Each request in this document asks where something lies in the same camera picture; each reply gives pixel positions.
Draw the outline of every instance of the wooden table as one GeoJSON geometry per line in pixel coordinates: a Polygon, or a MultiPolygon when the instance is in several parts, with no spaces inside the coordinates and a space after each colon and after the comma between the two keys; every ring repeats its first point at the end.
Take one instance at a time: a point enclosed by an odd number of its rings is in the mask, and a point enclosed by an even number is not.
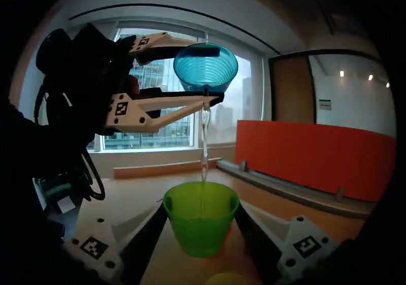
{"type": "MultiPolygon", "coordinates": [[[[157,204],[157,201],[162,199],[165,192],[171,187],[199,180],[200,172],[198,171],[131,180],[103,180],[106,199],[104,201],[84,201],[77,225],[80,227],[81,224],[89,223],[101,216],[112,226],[122,224],[157,204]]],[[[208,181],[233,188],[241,200],[285,220],[290,220],[293,216],[304,215],[338,242],[346,238],[355,238],[364,222],[306,207],[261,190],[217,169],[210,169],[208,181]]],[[[235,222],[233,229],[238,229],[235,222]]],[[[241,233],[238,230],[232,231],[232,233],[233,235],[228,239],[230,242],[226,243],[223,257],[202,262],[201,259],[188,257],[181,252],[170,224],[167,222],[161,235],[164,238],[160,238],[158,241],[141,284],[204,284],[213,274],[235,270],[242,275],[251,276],[250,284],[257,284],[258,277],[255,277],[255,267],[249,257],[244,256],[241,233]],[[171,256],[159,256],[167,253],[170,253],[171,256]],[[233,262],[234,253],[240,254],[240,259],[235,262],[233,262]]]]}

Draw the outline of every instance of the water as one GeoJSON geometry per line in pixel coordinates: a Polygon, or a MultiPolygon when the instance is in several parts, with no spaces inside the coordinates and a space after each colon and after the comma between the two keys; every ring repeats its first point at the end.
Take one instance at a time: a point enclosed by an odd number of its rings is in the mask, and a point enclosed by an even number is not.
{"type": "Polygon", "coordinates": [[[210,124],[211,111],[210,107],[206,110],[205,107],[200,111],[201,131],[203,138],[203,151],[201,153],[200,166],[201,166],[201,192],[200,192],[200,218],[205,213],[205,202],[203,201],[203,194],[205,183],[207,179],[207,172],[209,171],[209,154],[207,151],[207,131],[210,124]]]}

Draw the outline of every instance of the green plastic cup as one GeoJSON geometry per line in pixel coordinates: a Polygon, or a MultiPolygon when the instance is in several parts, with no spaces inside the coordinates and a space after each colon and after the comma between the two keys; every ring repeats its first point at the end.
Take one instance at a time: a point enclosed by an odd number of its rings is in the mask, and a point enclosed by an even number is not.
{"type": "Polygon", "coordinates": [[[187,255],[197,258],[221,249],[239,204],[233,189],[211,182],[184,183],[163,197],[176,240],[187,255]]]}

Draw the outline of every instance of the orange panel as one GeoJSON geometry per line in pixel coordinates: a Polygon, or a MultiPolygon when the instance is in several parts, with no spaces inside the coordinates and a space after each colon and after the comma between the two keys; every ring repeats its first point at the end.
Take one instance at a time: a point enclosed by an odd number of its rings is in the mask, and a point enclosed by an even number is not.
{"type": "Polygon", "coordinates": [[[240,120],[235,162],[310,188],[377,201],[395,164],[396,140],[331,125],[240,120]]]}

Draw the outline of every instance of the teal plastic bowl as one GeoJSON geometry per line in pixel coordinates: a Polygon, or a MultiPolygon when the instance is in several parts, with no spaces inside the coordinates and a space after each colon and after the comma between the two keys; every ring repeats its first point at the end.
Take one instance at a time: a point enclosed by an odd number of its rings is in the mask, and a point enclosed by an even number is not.
{"type": "Polygon", "coordinates": [[[238,72],[238,62],[221,45],[198,43],[178,53],[174,71],[185,91],[225,92],[238,72]]]}

